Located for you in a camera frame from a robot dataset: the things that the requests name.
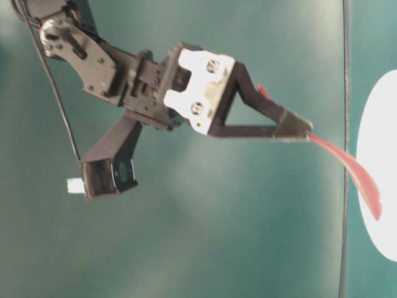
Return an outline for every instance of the black cable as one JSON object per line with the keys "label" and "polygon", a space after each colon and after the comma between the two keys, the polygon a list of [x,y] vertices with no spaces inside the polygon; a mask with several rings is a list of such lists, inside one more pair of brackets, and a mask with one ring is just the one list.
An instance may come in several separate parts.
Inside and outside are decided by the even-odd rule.
{"label": "black cable", "polygon": [[[11,0],[11,6],[12,9],[14,10],[15,14],[17,15],[18,18],[21,19],[21,21],[25,22],[23,15],[20,13],[20,10],[15,2],[15,0]],[[37,19],[33,19],[30,16],[27,16],[28,20],[29,20],[29,24],[36,27],[36,28],[40,28],[41,27],[41,23],[39,20]]]}
{"label": "black cable", "polygon": [[61,112],[61,116],[62,116],[63,122],[65,123],[66,130],[68,131],[69,140],[70,140],[70,143],[72,145],[72,149],[73,149],[74,155],[76,156],[76,159],[77,159],[77,161],[79,163],[80,162],[80,154],[78,152],[78,149],[77,149],[77,146],[76,146],[76,141],[74,140],[74,136],[73,136],[73,131],[72,131],[71,127],[70,127],[68,116],[66,115],[65,109],[63,107],[62,100],[61,100],[58,88],[56,87],[54,78],[51,75],[50,69],[49,69],[49,67],[48,67],[48,65],[47,65],[47,63],[45,61],[43,53],[40,50],[40,47],[38,46],[38,42],[37,42],[36,36],[35,36],[35,34],[34,34],[33,30],[32,30],[32,24],[28,20],[27,9],[23,5],[22,0],[18,0],[18,3],[20,5],[20,7],[21,7],[22,17],[24,18],[26,26],[27,26],[27,28],[29,30],[30,36],[31,36],[32,41],[33,41],[33,45],[34,45],[34,47],[35,47],[35,49],[36,49],[36,51],[38,53],[38,56],[39,56],[42,64],[43,64],[43,68],[44,68],[44,70],[45,70],[45,72],[46,72],[46,74],[48,76],[48,79],[50,80],[50,83],[51,83],[51,86],[52,86],[52,90],[54,91],[54,95],[55,95],[55,98],[56,98],[56,103],[58,104],[58,107],[60,108],[60,112]]}

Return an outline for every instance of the green backdrop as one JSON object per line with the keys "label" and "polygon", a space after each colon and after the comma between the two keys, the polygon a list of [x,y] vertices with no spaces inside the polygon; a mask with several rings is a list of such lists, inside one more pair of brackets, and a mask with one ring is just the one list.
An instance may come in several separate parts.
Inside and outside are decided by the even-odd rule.
{"label": "green backdrop", "polygon": [[[184,40],[245,62],[276,101],[344,146],[342,1],[90,5],[101,36],[129,52],[159,61]],[[325,151],[145,128],[139,187],[87,204],[66,193],[79,170],[8,1],[0,20],[1,297],[337,297],[344,170]],[[84,153],[122,111],[85,95],[66,63],[50,67]],[[263,120],[236,103],[231,121]]]}

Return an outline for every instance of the red strip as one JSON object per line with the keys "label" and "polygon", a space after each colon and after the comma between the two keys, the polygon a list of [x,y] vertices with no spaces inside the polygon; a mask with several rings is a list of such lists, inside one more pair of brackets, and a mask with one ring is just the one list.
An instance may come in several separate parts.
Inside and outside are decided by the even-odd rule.
{"label": "red strip", "polygon": [[[269,93],[266,91],[263,85],[258,85],[258,90],[264,97],[270,99]],[[325,142],[313,134],[310,135],[310,140],[320,147],[326,149],[346,167],[346,170],[352,177],[353,182],[356,188],[360,191],[365,203],[367,203],[367,206],[370,209],[373,217],[376,220],[379,220],[382,214],[380,193],[376,182],[369,175],[367,170],[360,165],[353,156],[349,155],[338,147]]]}

